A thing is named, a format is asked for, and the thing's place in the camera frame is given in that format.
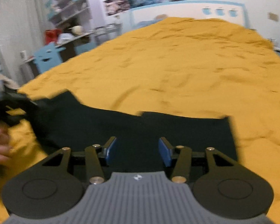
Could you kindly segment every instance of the apple-shaped cutout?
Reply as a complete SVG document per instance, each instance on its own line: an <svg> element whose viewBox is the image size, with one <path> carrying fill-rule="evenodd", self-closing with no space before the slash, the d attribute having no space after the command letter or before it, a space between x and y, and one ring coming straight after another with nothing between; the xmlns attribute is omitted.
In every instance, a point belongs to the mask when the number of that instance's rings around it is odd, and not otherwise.
<svg viewBox="0 0 280 224"><path fill-rule="evenodd" d="M224 9L222 7L219 7L218 9L216 9L216 14L218 16L224 16L225 15Z"/></svg>
<svg viewBox="0 0 280 224"><path fill-rule="evenodd" d="M231 17L237 17L237 10L235 10L235 9L229 10L229 15L230 15Z"/></svg>
<svg viewBox="0 0 280 224"><path fill-rule="evenodd" d="M211 15L212 14L211 9L209 7L203 8L202 11L205 15Z"/></svg>

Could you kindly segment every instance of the dark garment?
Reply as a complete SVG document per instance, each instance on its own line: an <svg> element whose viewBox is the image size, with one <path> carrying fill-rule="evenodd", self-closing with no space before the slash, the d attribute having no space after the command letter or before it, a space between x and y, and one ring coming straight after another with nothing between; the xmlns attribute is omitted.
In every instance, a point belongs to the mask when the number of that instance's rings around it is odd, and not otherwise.
<svg viewBox="0 0 280 224"><path fill-rule="evenodd" d="M47 153L62 147L83 151L93 144L103 145L111 136L117 142L110 153L110 168L123 172L162 171L158 139L203 152L214 147L237 160L228 118L194 119L161 113L143 112L133 116L116 111L90 108L70 93L42 99L42 109L32 127Z"/></svg>

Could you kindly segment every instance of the white headboard with blue trim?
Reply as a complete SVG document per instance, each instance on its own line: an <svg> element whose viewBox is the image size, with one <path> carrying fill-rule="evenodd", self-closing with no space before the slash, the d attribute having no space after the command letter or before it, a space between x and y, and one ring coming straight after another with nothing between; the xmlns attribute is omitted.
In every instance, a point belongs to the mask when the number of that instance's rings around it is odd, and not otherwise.
<svg viewBox="0 0 280 224"><path fill-rule="evenodd" d="M137 7L130 11L133 28L144 21L153 21L158 15L180 18L220 18L248 27L248 16L244 4L220 1L181 1Z"/></svg>

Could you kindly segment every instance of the person's hand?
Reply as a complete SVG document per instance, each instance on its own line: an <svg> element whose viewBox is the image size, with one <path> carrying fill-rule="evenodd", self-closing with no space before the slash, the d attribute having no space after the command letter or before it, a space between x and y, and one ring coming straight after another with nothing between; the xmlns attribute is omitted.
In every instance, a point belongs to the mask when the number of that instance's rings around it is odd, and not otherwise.
<svg viewBox="0 0 280 224"><path fill-rule="evenodd" d="M7 126L0 126L0 165L7 166L10 161L10 149L9 135L7 131Z"/></svg>

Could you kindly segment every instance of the yellow bedspread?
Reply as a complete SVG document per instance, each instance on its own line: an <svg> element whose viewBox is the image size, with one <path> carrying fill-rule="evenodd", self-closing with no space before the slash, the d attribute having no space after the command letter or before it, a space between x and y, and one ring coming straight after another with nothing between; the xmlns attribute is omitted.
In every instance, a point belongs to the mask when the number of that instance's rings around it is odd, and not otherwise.
<svg viewBox="0 0 280 224"><path fill-rule="evenodd" d="M72 58L21 88L33 99L68 89L85 105L137 114L230 115L241 163L273 186L280 223L280 58L252 30L218 19L167 18ZM45 157L27 122L10 129L13 175ZM8 217L0 201L0 223Z"/></svg>

